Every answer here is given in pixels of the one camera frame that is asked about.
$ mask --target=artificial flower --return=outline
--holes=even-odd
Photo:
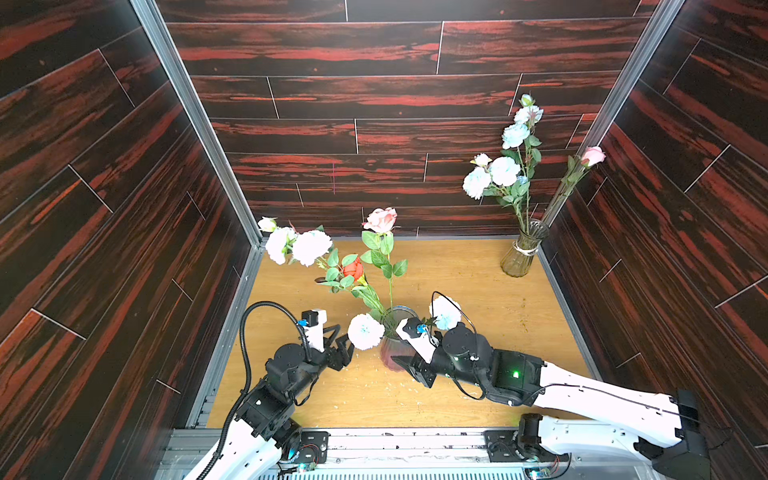
[[[342,268],[341,273],[343,276],[352,275],[355,281],[360,280],[362,276],[362,261],[360,257],[355,258],[355,261]]]
[[[502,148],[519,147],[520,144],[523,143],[523,140],[528,138],[530,134],[531,132],[528,130],[528,125],[526,124],[510,125],[504,129],[504,133],[502,134],[502,140],[504,141]]]
[[[605,154],[600,147],[589,147],[581,156],[581,164],[589,168],[605,160]]]
[[[516,124],[527,124],[529,120],[533,118],[533,123],[538,123],[541,120],[541,116],[544,114],[544,109],[531,105],[530,107],[523,107],[515,113]]]
[[[486,154],[476,155],[474,160],[469,161],[470,164],[475,164],[478,167],[487,167],[491,163],[491,158]]]
[[[395,220],[397,220],[397,212],[394,208],[389,207],[384,210],[377,208],[368,216],[368,221],[362,227],[376,233],[387,233],[395,226]]]
[[[349,323],[346,334],[356,349],[367,350],[379,345],[384,336],[384,325],[370,314],[360,313]]]
[[[259,220],[259,223],[257,223],[259,230],[272,233],[277,228],[277,222],[275,221],[276,219],[277,217],[261,217],[261,220]]]
[[[473,171],[469,172],[469,175],[464,177],[464,191],[475,200],[480,200],[482,191],[490,184],[491,174],[485,171],[483,167],[475,167]]]
[[[536,101],[533,99],[533,97],[529,94],[525,94],[522,97],[520,97],[520,105],[523,107],[530,107],[533,105]]]
[[[293,258],[304,266],[310,266],[318,257],[328,253],[332,245],[331,237],[328,237],[325,232],[320,230],[304,232],[293,244]]]
[[[450,330],[462,319],[462,313],[456,309],[462,308],[450,296],[439,296],[429,305],[429,314],[435,318],[435,326],[440,330]]]
[[[293,228],[276,228],[275,231],[270,234],[270,238],[266,241],[266,252],[275,263],[282,265],[286,262],[286,247],[290,242],[294,241],[296,237],[298,237],[298,235]]]
[[[502,187],[509,187],[518,179],[520,165],[510,157],[499,157],[493,161],[489,170],[493,183]]]

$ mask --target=yellow wooden tabletop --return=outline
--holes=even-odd
[[[534,259],[531,272],[512,278],[499,268],[511,240],[397,240],[392,263],[407,258],[408,273],[395,280],[395,304],[429,314],[429,298],[439,290],[459,303],[478,332],[496,349],[517,350],[539,356],[579,375],[589,376],[546,274]],[[358,241],[336,242],[339,255],[363,253]],[[327,326],[349,321],[367,308],[347,292],[332,294],[313,284],[322,276],[316,266],[276,265],[265,256],[249,303],[272,300],[296,317],[303,310],[325,309]],[[382,302],[389,304],[386,280],[366,266],[366,276]],[[264,363],[285,343],[298,343],[291,322],[279,311],[260,308],[250,315],[246,333],[253,369],[253,384],[264,373]],[[232,349],[208,422],[220,428],[244,382],[240,348]],[[465,387],[471,394],[478,389]],[[356,351],[352,364],[341,372],[326,369],[311,399],[296,409],[293,419],[305,427],[469,427],[514,426],[520,415],[539,411],[511,408],[488,400],[475,401],[461,394],[450,379],[438,377],[427,389],[407,372],[391,372],[379,358],[379,348]],[[550,411],[561,418],[578,418]]]

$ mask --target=metal frame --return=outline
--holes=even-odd
[[[595,363],[594,359],[592,358],[592,353],[589,351],[589,347],[587,347],[587,343],[584,341],[584,336],[581,335],[581,330],[578,328],[576,318],[574,317],[573,312],[571,312],[571,308],[568,306],[568,302],[565,301],[563,290],[560,289],[560,285],[558,284],[557,279],[554,278],[552,267],[549,265],[547,256],[542,248],[538,249],[537,257],[541,262],[541,266],[544,267],[544,272],[547,274],[549,284],[552,285],[554,296],[558,299],[560,310],[563,311],[563,316],[565,316],[565,322],[568,324],[568,328],[571,329],[571,334],[574,336],[574,340],[576,340],[576,346],[578,347],[579,352],[581,352],[581,356],[584,358],[584,362],[587,364],[587,369],[589,370],[590,375],[592,375],[593,379],[600,380],[602,382],[603,376],[598,370],[597,363]]]
[[[608,96],[603,106],[600,107],[597,118],[594,119],[592,127],[587,132],[587,136],[579,145],[578,152],[576,153],[577,156],[583,155],[588,146],[599,145],[603,141],[605,134],[614,123],[621,107],[624,106],[624,102],[629,98],[637,80],[640,79],[640,75],[656,52],[662,38],[667,34],[667,30],[672,25],[672,21],[677,16],[683,3],[685,3],[685,0],[661,0],[661,3],[656,7],[654,14],[650,17],[648,24],[645,26],[643,33],[637,40],[637,44],[627,59],[627,63],[621,69],[614,87],[608,92]],[[552,225],[555,219],[557,219],[563,206],[564,204],[560,204],[558,211],[554,212],[550,217],[548,216],[552,219],[549,225]]]
[[[170,37],[165,21],[154,0],[130,0],[133,5],[139,22],[144,27],[144,31],[149,37],[149,41],[154,48],[161,65],[168,75],[170,84],[173,85],[176,94],[181,100],[181,105],[189,115],[192,128],[200,138],[203,149],[208,154],[214,170],[221,180],[224,191],[232,203],[237,213],[237,218],[243,224],[243,229],[248,236],[250,244],[258,247],[261,244],[261,233],[257,228],[256,219],[248,207],[248,203],[243,195],[243,190],[237,183],[235,174],[232,171],[230,162],[224,154],[224,150],[219,143],[213,125],[210,124],[208,115],[203,109],[200,97],[192,85],[192,79],[187,73],[184,63],[181,61],[179,51],[176,49],[173,39]]]
[[[517,428],[501,428],[509,431]],[[324,480],[525,480],[523,468],[548,466],[537,462],[491,463],[483,432],[494,428],[384,428],[304,429],[330,434],[328,460],[301,478]],[[181,479],[214,446],[219,429],[174,430],[161,460],[156,480]],[[660,480],[647,462],[637,458],[596,452],[573,452],[572,471],[577,478]],[[272,469],[261,476],[274,478]]]
[[[187,429],[205,428],[208,423],[210,409],[214,405],[216,394],[219,391],[219,384],[224,376],[224,370],[227,367],[227,360],[230,358],[232,348],[237,338],[237,330],[240,328],[240,317],[245,312],[248,305],[250,293],[253,290],[253,282],[256,281],[256,274],[263,258],[263,248],[252,247],[248,255],[248,260],[243,268],[243,276],[240,278],[240,285],[232,299],[232,305],[224,319],[224,325],[221,328],[219,339],[216,341],[216,347],[210,356],[208,368],[197,390],[190,415],[184,426]]]

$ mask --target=wooden panel wall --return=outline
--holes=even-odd
[[[127,0],[0,10],[0,478],[151,478],[250,245]]]
[[[524,93],[546,112],[542,213],[657,2],[157,3],[257,216],[356,233],[392,205],[416,235],[517,231],[462,180]]]
[[[692,389],[734,427],[718,478],[768,478],[766,18],[684,4],[546,245],[608,381]]]

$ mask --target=glass vase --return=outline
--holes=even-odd
[[[404,319],[409,319],[414,316],[416,318],[419,317],[416,312],[407,306],[398,305],[392,309],[391,324],[394,325],[394,328],[397,328],[400,322],[402,322]],[[382,339],[381,345],[380,355],[382,363],[386,368],[392,370],[393,372],[405,371],[400,365],[392,360],[393,356],[414,356],[416,354],[416,351],[413,349],[411,344],[403,339],[400,339],[397,336],[397,333],[394,332],[394,329],[388,329],[384,335],[384,338]]]
[[[531,269],[539,245],[549,235],[549,227],[540,220],[528,221],[528,232],[520,232],[512,248],[502,258],[502,270],[509,276],[525,276]]]

